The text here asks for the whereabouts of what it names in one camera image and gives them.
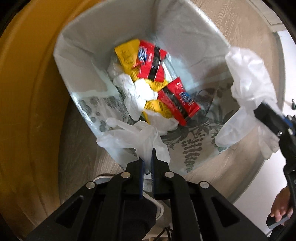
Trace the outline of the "person's right hand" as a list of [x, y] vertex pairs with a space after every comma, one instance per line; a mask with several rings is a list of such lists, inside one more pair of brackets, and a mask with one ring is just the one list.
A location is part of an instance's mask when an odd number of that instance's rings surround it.
[[274, 217], [276, 222], [280, 222], [285, 215], [290, 218], [292, 214], [293, 207], [290, 206], [290, 189], [286, 186], [276, 196], [271, 207], [270, 217]]

